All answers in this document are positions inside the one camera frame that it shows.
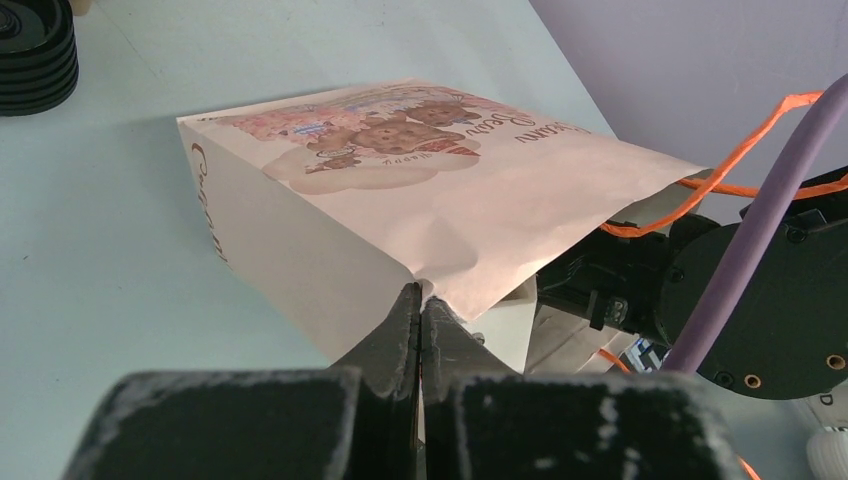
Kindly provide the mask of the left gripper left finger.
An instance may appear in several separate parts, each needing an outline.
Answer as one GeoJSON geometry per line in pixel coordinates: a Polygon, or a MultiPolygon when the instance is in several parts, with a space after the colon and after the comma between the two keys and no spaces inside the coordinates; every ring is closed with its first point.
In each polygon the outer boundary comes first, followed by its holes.
{"type": "Polygon", "coordinates": [[[412,479],[419,285],[331,366],[143,371],[95,409],[67,479],[412,479]]]}

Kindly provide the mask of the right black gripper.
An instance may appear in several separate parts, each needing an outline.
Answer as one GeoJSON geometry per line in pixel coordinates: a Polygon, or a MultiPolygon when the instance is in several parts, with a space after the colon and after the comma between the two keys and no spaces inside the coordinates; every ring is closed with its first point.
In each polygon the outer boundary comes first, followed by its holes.
{"type": "Polygon", "coordinates": [[[657,316],[662,287],[684,278],[674,266],[677,255],[719,227],[686,214],[666,234],[623,238],[596,229],[536,274],[537,306],[575,315],[595,330],[609,327],[670,345],[657,316]]]}

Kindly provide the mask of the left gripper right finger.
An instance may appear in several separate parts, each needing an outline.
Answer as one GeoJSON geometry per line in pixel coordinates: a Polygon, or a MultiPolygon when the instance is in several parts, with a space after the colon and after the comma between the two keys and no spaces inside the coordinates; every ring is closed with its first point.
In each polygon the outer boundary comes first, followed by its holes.
{"type": "Polygon", "coordinates": [[[525,376],[433,298],[421,314],[432,479],[742,479],[701,386],[675,373],[525,376]]]}

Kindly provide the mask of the beige paper bag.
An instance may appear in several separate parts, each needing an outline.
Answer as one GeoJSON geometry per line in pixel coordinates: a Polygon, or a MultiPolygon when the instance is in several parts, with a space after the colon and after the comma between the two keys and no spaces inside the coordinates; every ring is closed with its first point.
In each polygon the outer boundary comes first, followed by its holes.
{"type": "Polygon", "coordinates": [[[184,116],[177,125],[219,257],[333,364],[404,286],[444,301],[518,374],[692,377],[790,204],[844,89],[787,96],[716,169],[420,80],[184,116]],[[596,229],[735,225],[672,348],[537,306],[536,274],[596,229]]]}

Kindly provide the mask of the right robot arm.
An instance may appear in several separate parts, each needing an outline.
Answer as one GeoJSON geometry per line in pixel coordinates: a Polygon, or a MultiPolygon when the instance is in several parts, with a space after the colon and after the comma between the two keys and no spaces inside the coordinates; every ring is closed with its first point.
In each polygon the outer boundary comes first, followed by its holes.
{"type": "MultiPolygon", "coordinates": [[[[538,272],[538,301],[672,348],[736,230],[694,213],[632,239],[595,230],[538,272]]],[[[811,397],[846,380],[845,191],[790,204],[698,372],[765,400],[811,397]]]]}

